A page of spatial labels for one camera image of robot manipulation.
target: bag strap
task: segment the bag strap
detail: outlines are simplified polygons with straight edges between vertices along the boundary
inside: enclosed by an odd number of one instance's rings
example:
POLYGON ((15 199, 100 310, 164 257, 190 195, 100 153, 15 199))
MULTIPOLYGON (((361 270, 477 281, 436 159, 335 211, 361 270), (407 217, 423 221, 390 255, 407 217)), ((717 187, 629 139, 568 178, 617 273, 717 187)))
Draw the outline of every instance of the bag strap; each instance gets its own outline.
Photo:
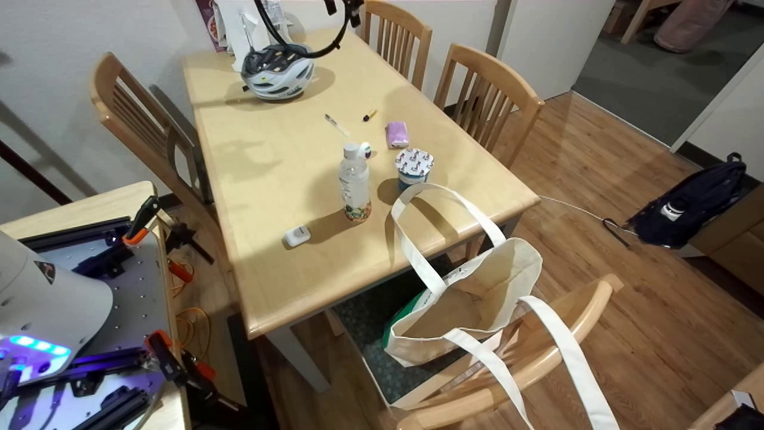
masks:
MULTIPOLYGON (((596 385, 596 377, 586 354, 581 352, 581 344, 576 341, 572 332, 566 326, 566 323, 555 313, 552 305, 547 305, 537 295, 520 295, 520 301, 537 313, 541 325, 549 330, 555 344, 558 346, 558 354, 570 372, 570 379, 582 402, 582 409, 590 415, 593 427, 595 430, 618 427, 618 420, 611 405, 606 403, 596 385)), ((473 354, 498 379, 498 385, 503 386, 510 403, 519 409, 526 426, 532 427, 526 414, 523 395, 516 379, 510 377, 508 367, 503 365, 503 361, 489 346, 481 344, 475 336, 471 336, 463 330, 447 332, 447 338, 466 348, 467 354, 473 354)))
POLYGON ((442 280, 442 274, 434 273, 434 268, 429 264, 429 260, 416 249, 416 243, 409 239, 409 233, 402 228, 402 214, 407 211, 407 205, 426 188, 436 188, 448 193, 457 203, 461 203, 471 217, 477 219, 477 224, 483 227, 483 231, 492 239, 494 245, 502 245, 506 240, 503 231, 497 227, 497 221, 492 221, 475 203, 471 203, 467 199, 463 199, 461 193, 457 193, 454 188, 447 188, 442 183, 433 183, 433 182, 423 182, 423 183, 412 183, 409 187, 397 203, 391 205, 391 219, 398 228, 398 245, 407 255, 407 260, 411 263, 411 268, 416 270, 416 274, 426 281, 426 287, 440 295, 442 291, 447 291, 447 281, 442 280))

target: wooden floor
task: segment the wooden floor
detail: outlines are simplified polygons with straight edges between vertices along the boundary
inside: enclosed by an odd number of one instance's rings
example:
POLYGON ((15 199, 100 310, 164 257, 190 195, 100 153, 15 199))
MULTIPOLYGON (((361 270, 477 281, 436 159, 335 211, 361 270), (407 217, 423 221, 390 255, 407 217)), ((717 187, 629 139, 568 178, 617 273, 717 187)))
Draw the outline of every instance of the wooden floor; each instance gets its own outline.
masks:
MULTIPOLYGON (((544 255, 547 299, 617 273, 614 299, 586 352, 624 427, 687 427, 764 357, 764 323, 679 254, 618 243, 596 217, 624 221, 695 168, 581 96, 549 101, 513 172, 541 199, 516 233, 544 255)), ((298 332, 331 379, 315 395, 260 346, 285 427, 379 427, 384 410, 347 336, 322 320, 298 332)), ((564 371, 526 391, 537 427, 587 427, 564 371)), ((461 427, 508 427, 510 405, 461 427)))

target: black cable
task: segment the black cable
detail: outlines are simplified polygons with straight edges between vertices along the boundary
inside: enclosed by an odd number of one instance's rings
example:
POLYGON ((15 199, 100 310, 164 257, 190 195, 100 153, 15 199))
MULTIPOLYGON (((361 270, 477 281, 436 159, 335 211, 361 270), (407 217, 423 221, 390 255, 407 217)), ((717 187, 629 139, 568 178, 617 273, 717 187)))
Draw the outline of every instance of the black cable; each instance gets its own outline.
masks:
POLYGON ((338 25, 335 41, 331 41, 330 46, 310 52, 310 51, 298 51, 298 47, 294 47, 291 43, 286 43, 286 41, 282 37, 282 33, 276 30, 276 25, 270 22, 267 9, 262 8, 262 3, 260 3, 260 0, 253 0, 253 3, 256 3, 256 8, 258 8, 258 13, 260 13, 267 33, 270 33, 286 52, 294 52, 294 55, 298 55, 298 58, 325 58, 328 52, 331 52, 335 47, 338 47, 338 41, 344 37, 344 30, 347 30, 347 25, 349 25, 349 22, 352 22, 352 17, 354 17, 354 13, 349 12, 349 0, 342 0, 342 25, 338 25))

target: table leg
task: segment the table leg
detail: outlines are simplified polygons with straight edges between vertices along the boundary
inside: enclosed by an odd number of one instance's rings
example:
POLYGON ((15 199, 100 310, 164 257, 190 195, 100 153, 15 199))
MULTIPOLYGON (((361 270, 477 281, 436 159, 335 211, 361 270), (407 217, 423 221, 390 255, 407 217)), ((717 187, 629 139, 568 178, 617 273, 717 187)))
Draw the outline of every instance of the table leg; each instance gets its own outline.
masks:
POLYGON ((291 326, 280 326, 267 334, 270 344, 280 348, 280 354, 291 363, 294 371, 298 371, 305 381, 315 391, 325 391, 330 386, 328 377, 319 372, 300 338, 291 332, 291 326))

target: white tote bag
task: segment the white tote bag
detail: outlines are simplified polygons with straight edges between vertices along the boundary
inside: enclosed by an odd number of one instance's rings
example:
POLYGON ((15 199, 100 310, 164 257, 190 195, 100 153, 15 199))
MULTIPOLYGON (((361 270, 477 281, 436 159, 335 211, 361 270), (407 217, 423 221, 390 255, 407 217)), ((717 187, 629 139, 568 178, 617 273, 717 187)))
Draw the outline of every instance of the white tote bag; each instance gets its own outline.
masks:
MULTIPOLYGON (((576 341, 572 332, 568 330, 568 325, 541 299, 520 295, 520 301, 541 320, 541 325, 549 330, 555 344, 558 346, 558 354, 570 372, 570 379, 572 379, 576 391, 582 402, 582 409, 590 418, 590 426, 595 430, 617 430, 618 420, 617 420, 611 405, 606 403, 606 399, 595 379, 595 372, 593 372, 586 354, 581 352, 581 344, 576 341)), ((520 395, 516 379, 510 377, 506 363, 486 344, 481 344, 466 330, 451 330, 444 336, 451 344, 458 344, 463 352, 473 354, 475 361, 481 361, 497 377, 497 381, 503 386, 506 397, 510 399, 510 403, 516 405, 516 410, 520 414, 526 426, 532 427, 532 422, 527 420, 527 414, 526 414, 523 395, 520 395)))
POLYGON ((398 228, 398 245, 418 273, 428 291, 418 295, 411 313, 391 323, 384 352, 402 365, 420 365, 434 361, 457 346, 444 338, 454 326, 486 338, 503 330, 519 303, 519 295, 532 291, 541 255, 523 239, 506 239, 503 231, 471 201, 440 183, 409 187, 391 208, 398 228), (466 260, 447 276, 436 274, 428 257, 407 236, 398 219, 420 190, 440 190, 461 203, 489 236, 492 249, 466 260))

